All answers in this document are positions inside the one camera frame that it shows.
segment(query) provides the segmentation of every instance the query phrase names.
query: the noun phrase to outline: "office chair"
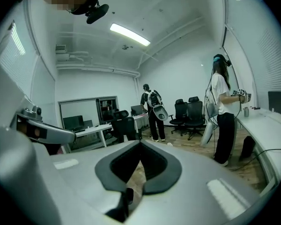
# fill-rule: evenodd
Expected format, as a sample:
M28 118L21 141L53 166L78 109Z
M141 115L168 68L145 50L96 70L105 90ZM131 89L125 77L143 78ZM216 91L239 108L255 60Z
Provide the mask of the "office chair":
M129 117L129 113L126 110L115 112L113 116L115 119L111 121L111 125L119 143L124 141L124 135L127 136L129 141L136 140L134 118Z
M183 101L183 99L178 99L175 103L175 110L176 110L176 118L173 119L174 115L170 115L172 120L170 124L176 125L175 129L171 131L173 134L175 131L180 130L180 135L182 136L183 130L181 126L187 121L187 103Z
M203 136L200 131L197 130L197 128L200 128L204 125L205 120L204 116L202 115L202 107L203 102L199 101L198 97L190 97L188 99L187 104L187 113L188 113L188 120L185 122L185 127L187 128L193 128L193 130L190 131L188 140L191 139L191 137L194 134L199 134Z

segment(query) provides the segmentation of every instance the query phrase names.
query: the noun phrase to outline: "backpack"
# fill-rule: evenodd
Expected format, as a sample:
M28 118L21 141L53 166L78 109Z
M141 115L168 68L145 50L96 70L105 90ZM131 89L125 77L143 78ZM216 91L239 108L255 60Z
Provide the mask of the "backpack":
M161 105L161 98L153 89L151 90L151 92L146 91L145 93L148 94L147 103L150 107Z

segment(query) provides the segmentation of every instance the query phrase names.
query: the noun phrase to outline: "white desk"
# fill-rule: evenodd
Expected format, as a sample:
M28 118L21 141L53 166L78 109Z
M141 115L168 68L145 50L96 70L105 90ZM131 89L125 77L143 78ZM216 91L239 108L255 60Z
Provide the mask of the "white desk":
M259 150L262 152L267 149L281 149L281 124L266 116L269 110L253 110L250 109L248 117L244 117L241 111L237 120L252 135ZM276 181L281 180L281 151L267 151L262 154L268 158L276 176Z
M143 118L147 118L148 117L148 114L142 114L142 115L138 115L138 116L135 116L133 117L134 118L134 127L135 127L135 131L138 133L138 127L137 127L137 120L139 119L143 119Z
M134 127L135 127L135 130L136 130L137 133L138 133L138 127L137 127L136 121L138 119L142 119L142 118L145 118L147 116L148 116L147 114L142 114L142 115L133 117L134 118ZM76 137L82 137L82 136L85 136L85 135L88 135L88 134L91 134L91 133L99 132L100 139L103 142L104 147L106 147L106 141L104 139L103 131L107 130L107 129L110 129L110 128L112 128L112 125L109 125L109 124L99 125L98 127L90 127L90 128L85 129L85 131L83 131L83 132L76 133Z
M106 147L106 141L104 139L104 134L103 131L112 128L112 125L109 124L105 124L105 125L99 125L98 127L90 127L85 129L85 131L80 132L80 133L76 133L76 137L82 137L91 133L97 133L99 132L100 135L100 139L104 144L104 147Z

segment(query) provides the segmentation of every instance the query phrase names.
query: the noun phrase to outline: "woman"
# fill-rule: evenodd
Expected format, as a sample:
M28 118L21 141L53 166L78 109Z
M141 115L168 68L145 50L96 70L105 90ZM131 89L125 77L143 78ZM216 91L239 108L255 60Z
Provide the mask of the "woman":
M228 158L234 141L235 123L232 103L244 102L244 97L242 96L230 96L227 65L223 55L216 55L214 57L213 75L211 78L212 95L219 109L217 123L220 128L214 160L223 166L228 165Z

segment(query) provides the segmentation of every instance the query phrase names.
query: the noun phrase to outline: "wooden floor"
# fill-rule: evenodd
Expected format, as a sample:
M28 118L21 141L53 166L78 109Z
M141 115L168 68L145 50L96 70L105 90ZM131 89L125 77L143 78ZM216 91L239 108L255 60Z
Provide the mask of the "wooden floor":
M167 146L167 143L172 143L173 146L183 149L185 151L199 153L209 158L213 157L214 146L216 148L217 139L218 139L218 132L219 132L218 129L216 129L215 131L215 140L213 135L206 147L200 146L200 141L202 138L200 135L195 135L190 141L188 141L187 140L188 135L180 136L179 132L174 132L174 134L171 134L173 128L165 127L164 130L166 135L166 142L162 142L162 143L165 146ZM237 137L236 137L233 155L230 157L229 164L226 167L232 172L233 170L243 166L245 163L250 161L255 156L254 154L252 154L251 157L239 161L239 157L243 148L244 139L248 135L249 134L243 128L237 130ZM145 129L142 133L142 136L143 139L150 139L149 138L150 129L149 128ZM253 160L245 167L237 171L234 171L233 173L241 177L248 185L250 185L259 193L266 187L266 179L262 171L261 165L257 159ZM133 210L139 203L141 199L142 186L145 182L146 182L146 177L145 177L143 166L140 162L136 170L134 171L132 177L127 183L127 187L132 188L134 190L134 199L133 199L133 204L129 208L130 210Z

